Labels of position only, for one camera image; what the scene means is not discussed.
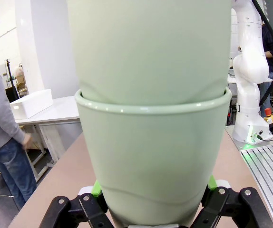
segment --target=screw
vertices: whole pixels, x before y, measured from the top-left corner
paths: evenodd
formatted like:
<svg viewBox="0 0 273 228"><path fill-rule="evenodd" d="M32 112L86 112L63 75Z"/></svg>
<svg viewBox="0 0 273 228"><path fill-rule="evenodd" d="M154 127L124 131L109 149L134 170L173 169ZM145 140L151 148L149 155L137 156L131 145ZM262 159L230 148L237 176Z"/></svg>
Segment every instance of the screw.
<svg viewBox="0 0 273 228"><path fill-rule="evenodd" d="M225 193L225 190L224 190L224 189L219 189L219 193L220 193L221 195L223 195L223 194Z"/></svg>
<svg viewBox="0 0 273 228"><path fill-rule="evenodd" d="M247 189L247 190L245 190L244 193L245 193L245 195L249 196L251 194L251 191Z"/></svg>

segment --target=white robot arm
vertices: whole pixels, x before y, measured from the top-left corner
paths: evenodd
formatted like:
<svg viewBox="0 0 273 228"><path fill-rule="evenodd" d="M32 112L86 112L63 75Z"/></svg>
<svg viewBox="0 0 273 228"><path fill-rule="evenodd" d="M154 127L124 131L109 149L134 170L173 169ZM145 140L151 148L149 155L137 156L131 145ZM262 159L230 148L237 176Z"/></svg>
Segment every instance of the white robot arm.
<svg viewBox="0 0 273 228"><path fill-rule="evenodd" d="M242 54L234 59L238 88L237 117L233 137L247 144L272 138L268 123L259 115L258 85L269 75L263 49L261 18L251 0L232 0L238 19L238 39Z"/></svg>

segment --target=light green plastic cup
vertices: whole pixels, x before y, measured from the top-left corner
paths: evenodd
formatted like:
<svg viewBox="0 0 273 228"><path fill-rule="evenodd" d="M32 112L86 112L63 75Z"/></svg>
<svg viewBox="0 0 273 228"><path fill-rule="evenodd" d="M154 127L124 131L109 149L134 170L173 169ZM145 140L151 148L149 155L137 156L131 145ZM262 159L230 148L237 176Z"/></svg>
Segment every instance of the light green plastic cup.
<svg viewBox="0 0 273 228"><path fill-rule="evenodd" d="M221 97L227 85L229 0L68 0L83 96L121 105Z"/></svg>
<svg viewBox="0 0 273 228"><path fill-rule="evenodd" d="M124 224L189 225L215 165L231 92L170 106L76 102L108 207Z"/></svg>

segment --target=person in dark shirt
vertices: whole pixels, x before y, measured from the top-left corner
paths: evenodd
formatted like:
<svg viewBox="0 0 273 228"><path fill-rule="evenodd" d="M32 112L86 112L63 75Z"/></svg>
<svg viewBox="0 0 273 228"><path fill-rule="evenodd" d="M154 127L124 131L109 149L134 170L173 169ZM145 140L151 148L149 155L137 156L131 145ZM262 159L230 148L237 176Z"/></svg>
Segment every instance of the person in dark shirt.
<svg viewBox="0 0 273 228"><path fill-rule="evenodd" d="M273 37L265 24L262 24L262 41L263 41L263 48L266 57L266 61L269 65L269 78L273 79ZM263 82L259 85L260 90L260 99L263 97L271 82ZM265 117L264 110L266 108L270 108L270 95L266 98L265 102L260 108L261 116Z"/></svg>

